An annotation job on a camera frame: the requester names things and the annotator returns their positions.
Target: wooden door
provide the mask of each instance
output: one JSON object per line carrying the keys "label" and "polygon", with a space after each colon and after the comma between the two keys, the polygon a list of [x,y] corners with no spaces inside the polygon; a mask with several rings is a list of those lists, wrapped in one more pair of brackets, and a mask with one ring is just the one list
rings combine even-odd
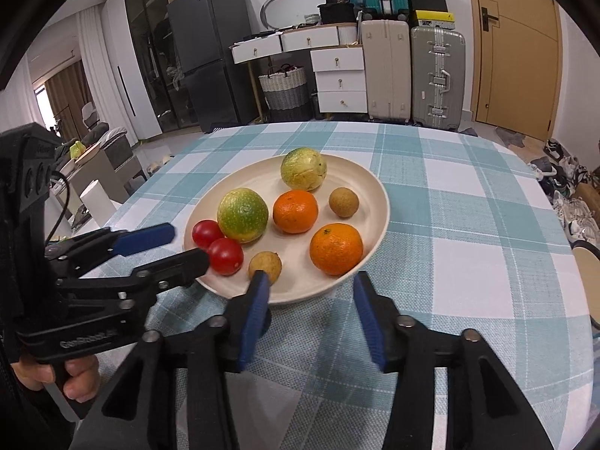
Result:
{"label": "wooden door", "polygon": [[557,17],[554,0],[479,0],[477,121],[548,138],[561,65]]}

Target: window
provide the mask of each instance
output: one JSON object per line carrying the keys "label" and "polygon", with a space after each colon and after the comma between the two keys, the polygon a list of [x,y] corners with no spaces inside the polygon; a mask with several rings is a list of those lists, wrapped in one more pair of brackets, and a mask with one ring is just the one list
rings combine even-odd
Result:
{"label": "window", "polygon": [[37,98],[38,105],[40,107],[41,116],[44,119],[44,125],[50,130],[50,127],[56,127],[56,120],[54,119],[54,113],[50,106],[50,100],[48,100],[48,93],[46,86],[41,85],[35,90],[35,97]]}

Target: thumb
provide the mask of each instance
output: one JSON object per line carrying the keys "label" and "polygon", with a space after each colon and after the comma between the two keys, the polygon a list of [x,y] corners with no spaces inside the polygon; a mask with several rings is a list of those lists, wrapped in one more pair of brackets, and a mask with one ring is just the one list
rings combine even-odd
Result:
{"label": "thumb", "polygon": [[17,378],[31,390],[40,390],[42,383],[54,382],[55,374],[51,365],[40,364],[29,354],[23,354],[19,362],[11,364]]}

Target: blue gripper pad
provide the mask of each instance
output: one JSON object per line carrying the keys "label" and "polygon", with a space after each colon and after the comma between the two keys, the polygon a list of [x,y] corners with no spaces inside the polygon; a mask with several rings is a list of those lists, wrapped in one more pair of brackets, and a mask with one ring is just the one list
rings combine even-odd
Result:
{"label": "blue gripper pad", "polygon": [[174,238],[175,227],[170,223],[161,223],[160,225],[122,233],[112,247],[113,253],[126,257],[166,245],[171,243]]}
{"label": "blue gripper pad", "polygon": [[383,371],[386,365],[383,330],[377,321],[370,300],[370,298],[373,299],[373,295],[377,296],[377,294],[366,272],[359,272],[354,276],[352,290],[358,317],[361,319],[362,332],[365,334],[367,346],[371,353],[371,360],[377,364],[380,371]]}
{"label": "blue gripper pad", "polygon": [[248,316],[239,337],[238,368],[240,371],[245,370],[246,365],[252,361],[256,342],[262,335],[266,311],[269,309],[271,286],[268,276],[265,272],[259,271],[254,274],[251,282],[255,281],[258,282],[257,292],[248,308]]}

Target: mandarin orange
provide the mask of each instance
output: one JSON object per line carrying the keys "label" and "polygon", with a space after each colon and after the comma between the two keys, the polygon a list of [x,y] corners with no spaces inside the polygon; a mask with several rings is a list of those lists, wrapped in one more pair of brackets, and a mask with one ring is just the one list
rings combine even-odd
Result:
{"label": "mandarin orange", "polygon": [[277,198],[273,205],[273,221],[285,233],[304,233],[319,216],[317,200],[308,191],[292,189]]}
{"label": "mandarin orange", "polygon": [[354,226],[330,223],[310,241],[310,260],[323,272],[340,276],[361,261],[362,248],[361,234]]}

